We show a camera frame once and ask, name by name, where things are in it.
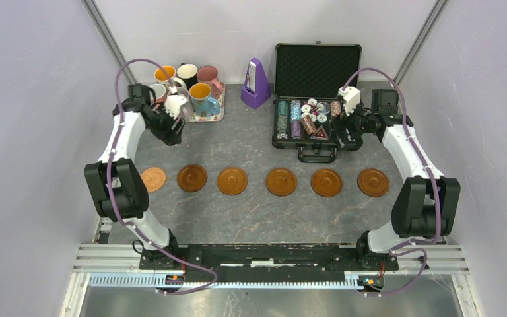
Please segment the floral tray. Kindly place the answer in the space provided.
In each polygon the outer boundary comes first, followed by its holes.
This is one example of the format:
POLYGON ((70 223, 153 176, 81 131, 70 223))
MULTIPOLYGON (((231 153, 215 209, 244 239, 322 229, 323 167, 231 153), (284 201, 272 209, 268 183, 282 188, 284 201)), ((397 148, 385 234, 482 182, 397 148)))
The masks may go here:
POLYGON ((217 122, 217 121, 221 121, 224 116, 224 91, 216 99, 220 102, 220 105, 221 105, 221 112, 219 115, 208 116, 208 117, 199 117, 194 111, 194 113, 191 115, 191 120, 189 122, 217 122))

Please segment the all in triangle marker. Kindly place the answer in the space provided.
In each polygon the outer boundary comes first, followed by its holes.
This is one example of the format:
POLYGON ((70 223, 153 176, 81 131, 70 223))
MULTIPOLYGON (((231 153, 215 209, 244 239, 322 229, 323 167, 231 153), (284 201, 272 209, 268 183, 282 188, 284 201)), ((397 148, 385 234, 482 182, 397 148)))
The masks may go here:
POLYGON ((326 141, 329 140, 329 136, 324 128, 324 126, 319 126, 313 134, 311 134, 310 139, 326 141))

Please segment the wooden coaster two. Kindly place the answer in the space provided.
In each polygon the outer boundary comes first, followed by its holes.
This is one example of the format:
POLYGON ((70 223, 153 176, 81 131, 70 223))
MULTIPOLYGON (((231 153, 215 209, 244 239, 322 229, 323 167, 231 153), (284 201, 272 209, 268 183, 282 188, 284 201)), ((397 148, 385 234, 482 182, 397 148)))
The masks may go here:
POLYGON ((343 181, 336 171, 322 168, 312 174, 311 187, 322 197, 334 197, 341 192, 343 181))

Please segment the black poker chip case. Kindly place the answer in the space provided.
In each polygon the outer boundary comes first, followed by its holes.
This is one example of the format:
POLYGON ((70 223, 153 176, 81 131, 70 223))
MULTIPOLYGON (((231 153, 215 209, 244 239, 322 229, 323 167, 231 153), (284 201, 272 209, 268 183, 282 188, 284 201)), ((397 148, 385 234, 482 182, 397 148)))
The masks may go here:
POLYGON ((340 148, 334 128, 331 103, 345 81, 360 67, 362 48, 358 44, 284 44, 275 46, 275 86, 272 145, 294 149, 305 163, 333 162, 340 148), (288 104, 288 138, 277 139, 277 105, 288 104), (316 129, 324 126, 329 140, 310 139, 302 127, 300 139, 291 139, 292 120, 310 114, 316 129))

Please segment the purple poker chip stack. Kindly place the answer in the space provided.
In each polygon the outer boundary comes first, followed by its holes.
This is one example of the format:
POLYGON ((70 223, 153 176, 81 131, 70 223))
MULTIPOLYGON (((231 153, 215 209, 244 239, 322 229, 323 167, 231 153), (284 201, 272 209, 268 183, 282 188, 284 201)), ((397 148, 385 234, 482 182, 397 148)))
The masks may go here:
POLYGON ((300 139, 302 136, 302 123, 300 120, 292 120, 290 124, 291 139, 300 139))

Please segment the wooden coaster four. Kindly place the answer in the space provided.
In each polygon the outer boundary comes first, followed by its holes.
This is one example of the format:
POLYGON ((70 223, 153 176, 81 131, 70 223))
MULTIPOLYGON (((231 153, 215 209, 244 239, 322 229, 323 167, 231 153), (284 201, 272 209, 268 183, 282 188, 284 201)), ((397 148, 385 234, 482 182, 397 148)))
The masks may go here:
POLYGON ((295 191, 297 179, 287 168, 274 168, 267 174, 265 185, 271 194, 284 197, 295 191))

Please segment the woven rattan coaster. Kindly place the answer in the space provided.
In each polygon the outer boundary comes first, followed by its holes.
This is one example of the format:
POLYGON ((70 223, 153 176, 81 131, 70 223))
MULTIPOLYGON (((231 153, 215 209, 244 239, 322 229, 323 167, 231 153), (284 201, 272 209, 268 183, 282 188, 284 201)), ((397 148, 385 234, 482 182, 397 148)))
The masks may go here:
POLYGON ((155 192, 165 184, 166 173, 159 167, 150 167, 141 173, 141 179, 148 192, 155 192))

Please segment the black mug white inside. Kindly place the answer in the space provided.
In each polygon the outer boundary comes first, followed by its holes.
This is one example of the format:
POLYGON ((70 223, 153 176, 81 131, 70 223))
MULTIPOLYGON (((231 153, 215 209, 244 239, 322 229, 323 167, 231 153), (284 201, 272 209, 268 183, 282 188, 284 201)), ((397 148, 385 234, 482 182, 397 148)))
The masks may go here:
POLYGON ((197 72, 197 66, 190 63, 182 63, 176 70, 177 76, 186 84, 187 89, 198 83, 197 72))

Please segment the wooden coaster five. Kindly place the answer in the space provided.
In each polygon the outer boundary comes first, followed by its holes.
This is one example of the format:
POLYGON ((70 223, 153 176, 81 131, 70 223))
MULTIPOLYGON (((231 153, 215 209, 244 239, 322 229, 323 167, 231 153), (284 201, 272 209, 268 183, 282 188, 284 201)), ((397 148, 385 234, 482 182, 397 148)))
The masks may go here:
POLYGON ((362 193, 370 197, 382 197, 389 191, 389 179, 375 168, 362 170, 357 177, 357 185, 362 193))

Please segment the pink mug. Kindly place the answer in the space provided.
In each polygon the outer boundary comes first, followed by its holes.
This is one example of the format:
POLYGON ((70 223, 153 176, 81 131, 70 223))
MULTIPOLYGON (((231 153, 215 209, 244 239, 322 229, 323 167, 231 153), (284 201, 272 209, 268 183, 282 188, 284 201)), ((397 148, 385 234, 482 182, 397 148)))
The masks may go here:
POLYGON ((223 92, 223 83, 219 81, 218 69, 212 65, 202 66, 197 71, 197 80, 211 88, 211 94, 218 98, 223 92))

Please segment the wooden coaster one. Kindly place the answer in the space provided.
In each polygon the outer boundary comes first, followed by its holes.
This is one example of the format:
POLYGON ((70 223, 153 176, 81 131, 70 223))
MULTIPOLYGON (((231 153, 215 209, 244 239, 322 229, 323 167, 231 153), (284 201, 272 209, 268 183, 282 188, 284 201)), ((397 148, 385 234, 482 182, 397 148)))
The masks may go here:
POLYGON ((189 164, 180 169, 177 183, 185 192, 197 192, 207 183, 207 171, 198 164, 189 164))

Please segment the blue mug orange inside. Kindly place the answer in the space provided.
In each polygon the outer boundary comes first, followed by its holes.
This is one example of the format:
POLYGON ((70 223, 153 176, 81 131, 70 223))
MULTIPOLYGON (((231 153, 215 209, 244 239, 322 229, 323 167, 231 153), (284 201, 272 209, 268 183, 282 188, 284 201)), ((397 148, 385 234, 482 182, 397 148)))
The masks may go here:
POLYGON ((199 117, 216 116, 221 112, 220 102, 211 96, 211 92, 207 83, 194 84, 189 90, 192 106, 199 117))

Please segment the teal poker chip stack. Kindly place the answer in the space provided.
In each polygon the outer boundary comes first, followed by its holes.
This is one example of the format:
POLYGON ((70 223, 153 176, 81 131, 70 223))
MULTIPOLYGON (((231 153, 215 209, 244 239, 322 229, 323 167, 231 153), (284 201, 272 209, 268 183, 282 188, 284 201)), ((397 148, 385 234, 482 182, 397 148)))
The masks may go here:
POLYGON ((288 104, 286 101, 279 101, 277 105, 277 139, 288 138, 288 104))

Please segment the wooden coaster three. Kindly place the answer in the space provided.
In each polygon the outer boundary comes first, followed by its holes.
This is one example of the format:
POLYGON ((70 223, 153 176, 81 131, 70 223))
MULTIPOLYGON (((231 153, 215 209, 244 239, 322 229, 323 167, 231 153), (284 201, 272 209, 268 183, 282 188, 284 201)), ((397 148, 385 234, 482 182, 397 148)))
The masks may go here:
POLYGON ((225 195, 238 195, 248 185, 247 174, 238 167, 223 169, 217 177, 217 187, 225 195))

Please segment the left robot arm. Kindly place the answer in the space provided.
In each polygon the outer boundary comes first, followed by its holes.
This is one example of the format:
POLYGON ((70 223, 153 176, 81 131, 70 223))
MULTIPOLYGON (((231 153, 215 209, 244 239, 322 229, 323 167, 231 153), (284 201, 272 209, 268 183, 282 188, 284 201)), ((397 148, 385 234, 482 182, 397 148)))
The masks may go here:
POLYGON ((177 145, 185 121, 157 110, 156 93, 147 85, 129 85, 128 93, 112 112, 114 128, 104 153, 85 166, 84 177, 97 213, 129 229, 141 245, 142 257, 173 269, 181 260, 176 238, 152 214, 148 191, 133 159, 144 131, 168 146, 177 145))

